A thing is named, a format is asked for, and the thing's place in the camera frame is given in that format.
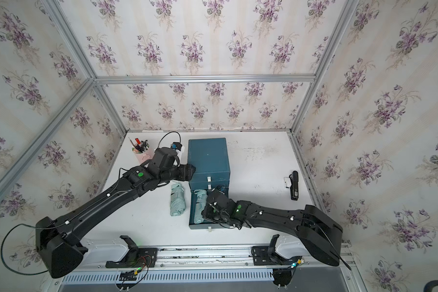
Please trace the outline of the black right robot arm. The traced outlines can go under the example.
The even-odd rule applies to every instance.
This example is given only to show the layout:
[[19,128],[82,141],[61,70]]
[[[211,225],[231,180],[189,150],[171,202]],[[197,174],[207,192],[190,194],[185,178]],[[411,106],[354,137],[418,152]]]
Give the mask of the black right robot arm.
[[234,201],[214,189],[201,212],[206,220],[233,228],[266,228],[298,238],[310,255],[328,266],[339,266],[343,227],[313,205],[304,209],[266,208],[250,201]]

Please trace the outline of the teal drawer cabinet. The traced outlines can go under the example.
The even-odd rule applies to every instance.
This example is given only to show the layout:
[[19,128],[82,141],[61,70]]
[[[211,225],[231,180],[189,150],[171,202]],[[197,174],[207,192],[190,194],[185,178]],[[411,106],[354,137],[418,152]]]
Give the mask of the teal drawer cabinet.
[[216,229],[219,224],[208,220],[196,223],[196,218],[201,218],[201,211],[198,210],[198,191],[210,192],[217,186],[225,187],[225,194],[228,194],[231,169],[228,156],[227,142],[224,137],[208,139],[190,139],[188,143],[187,162],[195,167],[195,173],[189,181],[191,189],[191,207],[189,227],[196,229]]

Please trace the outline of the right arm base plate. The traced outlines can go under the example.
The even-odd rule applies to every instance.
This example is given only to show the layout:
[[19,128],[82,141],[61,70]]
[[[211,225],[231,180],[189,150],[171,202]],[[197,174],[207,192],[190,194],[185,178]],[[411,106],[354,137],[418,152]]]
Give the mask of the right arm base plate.
[[277,253],[277,241],[279,237],[280,235],[278,234],[274,235],[268,246],[253,246],[251,248],[254,266],[288,265],[290,268],[295,268],[302,264],[301,255],[284,257]]

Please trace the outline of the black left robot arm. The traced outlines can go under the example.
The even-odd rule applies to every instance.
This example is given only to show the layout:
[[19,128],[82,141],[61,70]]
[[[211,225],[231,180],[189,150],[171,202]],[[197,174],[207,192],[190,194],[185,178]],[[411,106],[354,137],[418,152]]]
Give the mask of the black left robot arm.
[[125,170],[119,179],[93,199],[53,220],[45,217],[33,226],[35,250],[53,279],[74,271],[88,248],[82,238],[100,222],[124,205],[171,181],[190,181],[196,168],[181,164],[175,149],[155,150],[152,159]]

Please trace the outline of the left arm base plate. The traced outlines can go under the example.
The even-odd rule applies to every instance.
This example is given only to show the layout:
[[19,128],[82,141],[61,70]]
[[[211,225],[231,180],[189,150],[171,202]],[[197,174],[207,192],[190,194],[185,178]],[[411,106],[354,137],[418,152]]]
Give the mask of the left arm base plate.
[[155,267],[158,248],[139,247],[129,236],[120,236],[120,239],[127,244],[128,251],[118,261],[107,261],[106,268],[139,268],[143,264]]

